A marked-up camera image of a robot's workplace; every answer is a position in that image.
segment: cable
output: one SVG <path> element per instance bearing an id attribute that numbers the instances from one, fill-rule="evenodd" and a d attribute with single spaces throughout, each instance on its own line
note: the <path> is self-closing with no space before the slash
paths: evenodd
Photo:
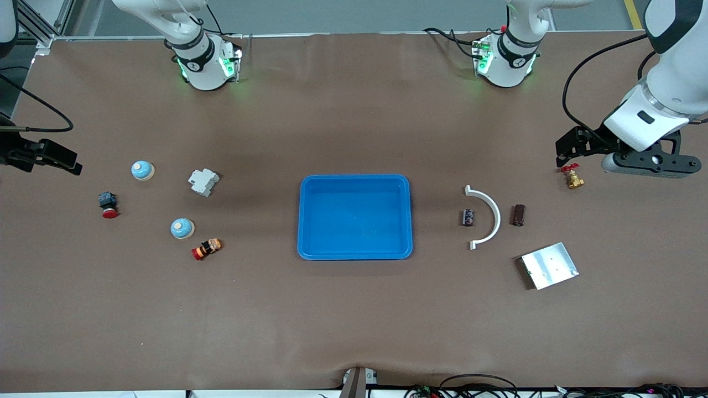
<path id="1" fill-rule="evenodd" d="M 212 12 L 212 8 L 209 7 L 209 4 L 207 4 L 207 11 L 209 11 L 209 13 L 212 14 L 212 19 L 214 20 L 214 23 L 217 24 L 217 29 L 219 29 L 219 34 L 224 35 L 224 31 L 221 30 L 221 25 L 219 24 L 217 17 L 214 16 L 214 13 Z"/>
<path id="2" fill-rule="evenodd" d="M 22 91 L 23 93 L 27 94 L 28 96 L 34 98 L 37 102 L 41 103 L 42 105 L 46 106 L 49 108 L 52 112 L 56 113 L 59 115 L 62 119 L 64 119 L 68 126 L 64 128 L 38 128 L 38 127 L 25 127 L 25 131 L 36 131 L 36 132 L 67 132 L 70 131 L 71 129 L 74 128 L 74 124 L 72 121 L 65 115 L 63 114 L 60 110 L 56 109 L 55 107 L 51 106 L 48 102 L 44 101 L 43 99 L 37 97 L 36 95 L 32 94 L 29 92 L 29 90 L 25 90 L 24 87 L 19 86 L 16 84 L 14 81 L 11 81 L 5 75 L 0 74 L 0 79 L 3 79 L 6 83 L 10 84 L 12 87 L 18 89 L 19 91 Z"/>
<path id="3" fill-rule="evenodd" d="M 646 58 L 644 58 L 641 61 L 641 64 L 639 64 L 639 68 L 636 70 L 636 79 L 641 80 L 642 77 L 644 77 L 644 67 L 646 66 L 646 63 L 649 62 L 649 60 L 656 55 L 656 51 L 650 52 Z"/>
<path id="4" fill-rule="evenodd" d="M 182 11 L 184 11 L 184 13 L 187 14 L 187 16 L 189 17 L 189 19 L 192 20 L 192 22 L 196 23 L 196 24 L 199 25 L 199 26 L 204 25 L 204 20 L 201 19 L 201 18 L 196 18 L 196 19 L 195 19 L 194 14 L 192 14 L 192 13 L 189 12 L 189 11 L 187 11 L 187 9 L 184 7 L 184 4 L 182 4 L 182 1 L 181 1 L 181 0 L 175 0 L 175 1 L 177 1 L 177 4 L 179 4 L 179 6 L 180 6 L 180 8 L 182 9 Z"/>
<path id="5" fill-rule="evenodd" d="M 447 33 L 443 32 L 442 30 L 440 30 L 440 29 L 438 29 L 438 28 L 425 28 L 425 29 L 423 29 L 423 32 L 427 32 L 427 33 L 435 32 L 435 33 L 438 33 L 439 35 L 443 36 L 444 38 L 446 38 L 446 39 L 448 39 L 448 40 L 450 40 L 450 41 L 453 41 L 453 42 L 454 42 L 454 41 L 457 41 L 457 42 L 459 42 L 460 44 L 464 44 L 464 45 L 472 45 L 472 42 L 468 42 L 468 41 L 466 41 L 466 40 L 455 40 L 452 36 L 448 35 Z"/>
<path id="6" fill-rule="evenodd" d="M 462 54 L 465 54 L 466 56 L 472 58 L 472 59 L 481 59 L 480 56 L 474 55 L 471 52 L 467 52 L 462 48 L 460 45 L 460 41 L 457 39 L 457 36 L 455 36 L 455 31 L 450 29 L 450 35 L 452 36 L 452 39 L 455 41 L 455 44 L 457 45 L 457 48 L 459 48 L 460 51 L 462 51 Z"/>
<path id="7" fill-rule="evenodd" d="M 479 390 L 479 393 L 473 394 L 472 397 L 475 397 L 475 396 L 481 394 L 482 392 L 488 392 L 488 393 L 491 393 L 492 395 L 494 395 L 494 396 L 497 397 L 497 398 L 501 398 L 501 397 L 499 397 L 498 394 L 496 394 L 497 391 L 498 391 L 498 392 L 501 392 L 501 393 L 504 395 L 504 397 L 507 397 L 506 393 L 507 393 L 507 392 L 510 392 L 511 394 L 514 395 L 515 398 L 520 398 L 520 397 L 519 397 L 519 389 L 518 389 L 518 387 L 516 387 L 516 385 L 515 385 L 514 383 L 512 383 L 511 381 L 509 381 L 509 380 L 507 380 L 507 379 L 505 379 L 505 378 L 503 378 L 503 377 L 494 376 L 494 375 L 486 375 L 486 374 L 483 374 L 483 373 L 469 373 L 469 374 L 466 374 L 466 375 L 450 376 L 450 377 L 448 377 L 447 379 L 445 379 L 445 380 L 443 380 L 442 382 L 440 382 L 440 385 L 438 386 L 438 388 L 439 388 L 439 389 L 442 389 L 442 388 L 443 388 L 443 385 L 444 385 L 446 382 L 449 382 L 450 380 L 456 380 L 456 379 L 468 378 L 468 377 L 482 377 L 482 378 L 487 378 L 487 379 L 499 380 L 499 381 L 501 381 L 501 382 L 504 382 L 504 383 L 510 385 L 511 388 L 508 388 L 508 387 L 498 387 L 498 386 L 491 385 L 491 384 L 488 384 L 488 383 L 473 383 L 473 384 L 466 384 L 466 385 L 463 385 L 463 386 L 461 386 L 461 387 L 457 387 L 457 388 L 455 388 L 455 389 L 449 389 L 449 390 L 454 390 L 454 391 L 460 391 L 460 390 L 462 390 L 462 391 L 465 391 L 465 392 L 467 392 L 467 391 L 469 391 L 469 390 Z"/>
<path id="8" fill-rule="evenodd" d="M 594 52 L 593 54 L 591 54 L 591 55 L 588 56 L 587 58 L 583 59 L 583 61 L 581 61 L 581 63 L 579 63 L 578 66 L 576 66 L 575 69 L 573 69 L 573 71 L 570 73 L 570 75 L 568 75 L 568 79 L 566 80 L 566 85 L 565 85 L 565 87 L 563 88 L 563 98 L 562 98 L 561 102 L 562 102 L 562 105 L 563 105 L 563 111 L 566 113 L 566 115 L 570 118 L 570 120 L 572 120 L 572 121 L 574 121 L 575 123 L 579 124 L 583 129 L 589 131 L 590 134 L 594 135 L 595 138 L 597 138 L 597 139 L 600 140 L 603 144 L 605 144 L 605 145 L 607 145 L 607 146 L 609 146 L 609 147 L 611 147 L 612 144 L 610 144 L 610 143 L 607 142 L 604 138 L 602 138 L 600 135 L 598 135 L 598 134 L 595 132 L 595 130 L 589 128 L 587 124 L 583 123 L 583 122 L 580 121 L 578 118 L 576 118 L 576 117 L 573 115 L 573 113 L 571 113 L 571 111 L 568 109 L 568 105 L 566 104 L 566 99 L 568 98 L 568 87 L 570 86 L 571 81 L 573 80 L 573 77 L 576 75 L 576 73 L 578 73 L 578 71 L 579 71 L 583 66 L 585 66 L 585 64 L 587 64 L 589 61 L 591 61 L 592 59 L 596 58 L 596 57 L 599 56 L 599 55 L 605 54 L 606 52 L 608 52 L 608 51 L 610 51 L 610 50 L 614 50 L 615 48 L 621 47 L 621 46 L 623 46 L 623 45 L 628 45 L 628 44 L 631 44 L 631 43 L 633 43 L 633 42 L 638 42 L 638 41 L 643 40 L 643 39 L 645 39 L 645 38 L 646 38 L 646 33 L 644 33 L 643 35 L 636 36 L 636 37 L 631 38 L 631 39 L 627 39 L 627 40 L 621 41 L 621 42 L 619 42 L 619 43 L 615 43 L 615 44 L 613 44 L 613 45 L 611 45 L 611 46 L 607 46 L 607 47 L 605 47 L 605 48 L 603 48 L 603 49 L 601 49 L 601 50 L 599 50 L 599 51 Z"/>
<path id="9" fill-rule="evenodd" d="M 6 71 L 10 69 L 24 69 L 24 70 L 30 70 L 29 67 L 6 67 L 6 68 L 0 68 L 0 71 Z"/>

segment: green led light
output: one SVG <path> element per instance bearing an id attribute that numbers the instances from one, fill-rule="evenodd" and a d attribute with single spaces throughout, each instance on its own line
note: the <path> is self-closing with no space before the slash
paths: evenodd
<path id="1" fill-rule="evenodd" d="M 487 71 L 489 70 L 489 65 L 491 65 L 493 59 L 494 56 L 492 51 L 487 52 L 484 58 L 479 61 L 479 67 L 477 68 L 477 71 L 481 74 L 487 73 Z"/>
<path id="2" fill-rule="evenodd" d="M 231 77 L 234 75 L 234 63 L 228 59 L 219 58 L 221 61 L 222 69 L 226 77 Z"/>
<path id="3" fill-rule="evenodd" d="M 187 72 L 184 70 L 184 65 L 182 65 L 182 61 L 177 59 L 177 65 L 179 65 L 179 69 L 182 71 L 182 77 L 186 80 L 189 81 L 189 78 L 187 77 Z"/>

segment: blue and white button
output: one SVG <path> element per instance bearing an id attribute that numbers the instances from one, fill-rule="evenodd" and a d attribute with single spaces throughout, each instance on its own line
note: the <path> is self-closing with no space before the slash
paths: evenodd
<path id="1" fill-rule="evenodd" d="M 186 218 L 178 218 L 172 222 L 170 232 L 177 239 L 187 239 L 194 233 L 194 223 Z"/>
<path id="2" fill-rule="evenodd" d="M 136 179 L 145 181 L 152 178 L 155 174 L 155 168 L 149 161 L 139 160 L 132 165 L 130 172 Z"/>

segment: gray floor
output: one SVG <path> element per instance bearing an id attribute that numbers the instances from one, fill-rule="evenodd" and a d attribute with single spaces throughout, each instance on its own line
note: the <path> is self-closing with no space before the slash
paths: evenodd
<path id="1" fill-rule="evenodd" d="M 263 33 L 371 33 L 414 31 L 428 27 L 444 30 L 484 30 L 506 21 L 501 0 L 211 0 L 224 32 Z M 215 25 L 206 10 L 195 13 Z M 623 0 L 597 0 L 582 7 L 554 10 L 558 30 L 631 29 Z M 123 13 L 111 0 L 86 4 L 75 35 L 156 35 L 134 16 Z"/>

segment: red valve handle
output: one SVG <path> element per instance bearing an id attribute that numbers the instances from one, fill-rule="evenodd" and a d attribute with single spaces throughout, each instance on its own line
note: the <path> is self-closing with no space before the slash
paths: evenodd
<path id="1" fill-rule="evenodd" d="M 568 166 L 561 167 L 561 171 L 563 171 L 564 173 L 567 173 L 572 169 L 577 169 L 578 167 L 580 167 L 579 164 L 573 163 L 573 164 L 569 164 Z"/>

